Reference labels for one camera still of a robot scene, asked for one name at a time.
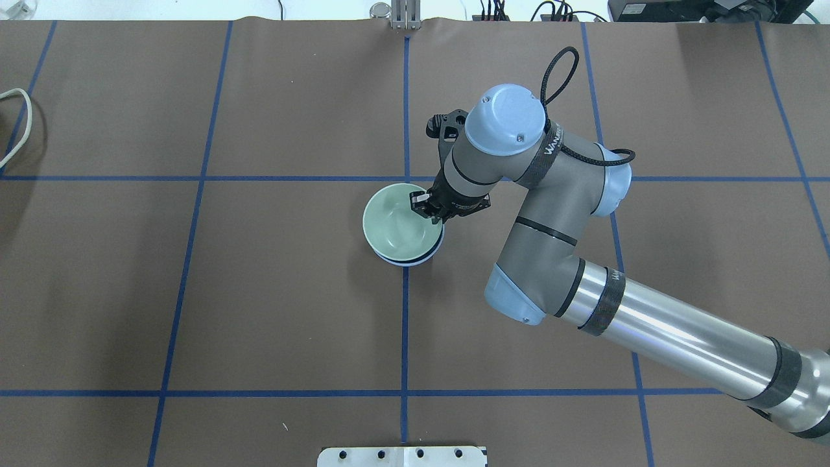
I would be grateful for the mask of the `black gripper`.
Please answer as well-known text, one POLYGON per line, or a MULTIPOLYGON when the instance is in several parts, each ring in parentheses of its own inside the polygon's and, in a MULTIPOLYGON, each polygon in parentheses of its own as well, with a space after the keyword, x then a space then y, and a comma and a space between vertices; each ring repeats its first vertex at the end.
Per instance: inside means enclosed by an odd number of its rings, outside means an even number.
POLYGON ((490 195, 469 197, 460 194, 449 184, 444 171, 439 171, 428 190, 409 193, 411 210, 421 213, 431 222, 447 222, 454 217, 466 217, 490 207, 490 195))

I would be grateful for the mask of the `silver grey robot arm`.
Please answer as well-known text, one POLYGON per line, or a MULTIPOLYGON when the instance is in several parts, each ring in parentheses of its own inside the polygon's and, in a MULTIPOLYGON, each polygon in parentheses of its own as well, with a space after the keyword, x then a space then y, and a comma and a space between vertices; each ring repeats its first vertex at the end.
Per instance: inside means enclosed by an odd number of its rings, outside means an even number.
POLYGON ((792 437, 828 444, 827 352, 750 331, 581 251, 590 222, 613 215, 629 193, 634 154, 569 130, 550 102, 500 84, 468 109, 430 116, 424 132, 438 146, 438 172, 407 197, 417 219, 472 217, 498 182, 515 184, 525 194, 486 278, 496 311, 528 325, 566 321, 699 379, 792 437))

